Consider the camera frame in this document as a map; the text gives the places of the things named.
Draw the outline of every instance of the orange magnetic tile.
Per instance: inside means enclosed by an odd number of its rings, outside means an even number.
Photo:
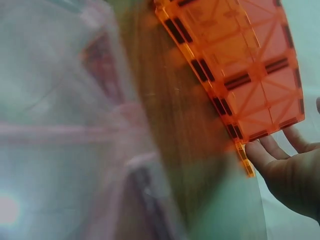
[[[298,61],[280,0],[163,0],[156,14],[235,143],[303,121]]]

